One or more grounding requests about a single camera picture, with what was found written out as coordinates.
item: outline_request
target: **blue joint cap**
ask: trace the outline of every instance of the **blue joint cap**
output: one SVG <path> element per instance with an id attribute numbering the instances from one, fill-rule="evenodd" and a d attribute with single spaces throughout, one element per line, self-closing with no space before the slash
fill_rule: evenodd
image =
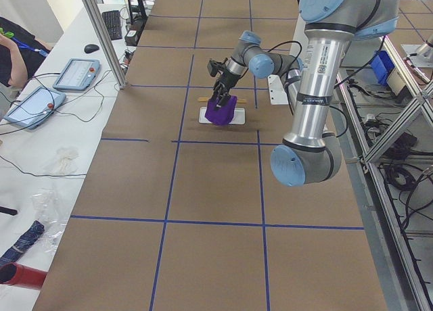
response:
<path id="1" fill-rule="evenodd" d="M 245 30 L 241 37 L 239 38 L 241 41 L 247 42 L 247 43 L 253 43 L 256 45 L 260 45 L 262 43 L 262 39 L 255 33 Z"/>
<path id="2" fill-rule="evenodd" d="M 344 0 L 299 0 L 299 12 L 305 22 L 318 22 L 332 15 L 343 2 Z"/>
<path id="3" fill-rule="evenodd" d="M 302 60 L 301 60 L 300 57 L 298 57 L 298 58 L 296 59 L 296 61 L 298 61 L 298 64 L 299 64 L 299 70 L 302 72 L 302 70 L 304 69 L 304 62 L 302 62 Z"/>
<path id="4" fill-rule="evenodd" d="M 398 17 L 395 17 L 381 24 L 371 26 L 355 33 L 355 40 L 360 41 L 363 39 L 375 39 L 376 37 L 390 34 L 397 27 Z"/>
<path id="5" fill-rule="evenodd" d="M 298 155 L 285 145 L 278 145 L 271 154 L 271 169 L 275 178 L 285 186 L 305 184 L 305 169 Z"/>
<path id="6" fill-rule="evenodd" d="M 274 65 L 272 59 L 266 54 L 257 54 L 248 63 L 250 71 L 259 79 L 267 78 L 272 74 Z"/>

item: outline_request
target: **clear plastic wrap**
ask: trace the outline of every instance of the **clear plastic wrap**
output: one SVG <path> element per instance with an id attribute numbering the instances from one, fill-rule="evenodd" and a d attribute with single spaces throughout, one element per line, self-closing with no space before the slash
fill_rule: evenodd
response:
<path id="1" fill-rule="evenodd" d="M 68 213 L 62 208 L 57 193 L 51 189 L 41 189 L 40 193 L 32 195 L 32 203 L 36 210 L 35 220 L 45 227 L 39 241 L 45 252 L 54 255 L 68 222 Z"/>

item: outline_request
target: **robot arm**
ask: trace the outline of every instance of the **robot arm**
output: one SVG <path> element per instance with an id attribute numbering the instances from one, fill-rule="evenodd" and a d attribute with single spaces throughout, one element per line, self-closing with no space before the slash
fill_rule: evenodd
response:
<path id="1" fill-rule="evenodd" d="M 352 40 L 389 34 L 398 20 L 398 0 L 300 0 L 299 8 L 309 43 L 304 49 L 302 72 L 281 69 L 290 80 L 286 89 L 295 107 L 294 121 L 291 131 L 283 136 L 283 144 L 271 155 L 273 174 L 287 186 L 326 181 L 337 173 L 340 146 L 335 134 L 326 130 L 325 120 L 342 57 Z M 246 64 L 257 77 L 278 72 L 275 57 L 261 53 L 257 44 L 250 48 L 246 43 L 254 41 L 241 37 L 231 60 L 225 62 L 232 75 L 240 78 Z M 294 59 L 286 58 L 288 67 L 293 63 L 290 58 Z"/>
<path id="2" fill-rule="evenodd" d="M 260 48 L 260 43 L 258 35 L 246 30 L 229 59 L 223 62 L 209 61 L 209 74 L 212 77 L 220 74 L 210 99 L 216 101 L 216 109 L 229 101 L 230 89 L 237 84 L 247 67 L 257 78 L 267 78 L 270 74 L 282 77 L 290 68 L 299 68 L 295 57 L 265 52 Z"/>

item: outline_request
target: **purple object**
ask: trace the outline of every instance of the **purple object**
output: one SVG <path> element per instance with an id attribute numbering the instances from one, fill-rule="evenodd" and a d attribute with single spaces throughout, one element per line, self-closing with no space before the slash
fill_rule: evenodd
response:
<path id="1" fill-rule="evenodd" d="M 212 122 L 215 125 L 228 125 L 233 120 L 235 116 L 235 107 L 237 102 L 236 96 L 230 96 L 230 99 L 227 103 L 220 107 L 219 109 L 215 109 L 217 107 L 217 100 L 208 101 L 208 107 L 206 108 L 206 113 L 204 117 L 206 117 L 209 122 Z"/>

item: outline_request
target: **person's arm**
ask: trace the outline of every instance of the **person's arm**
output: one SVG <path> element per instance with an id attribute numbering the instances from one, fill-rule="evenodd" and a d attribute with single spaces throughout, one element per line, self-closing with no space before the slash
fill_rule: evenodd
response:
<path id="1" fill-rule="evenodd" d="M 27 81 L 27 68 L 24 60 L 22 59 L 20 49 L 16 43 L 0 34 L 0 45 L 7 47 L 11 54 L 11 77 L 9 79 L 9 85 L 17 88 L 22 88 Z"/>

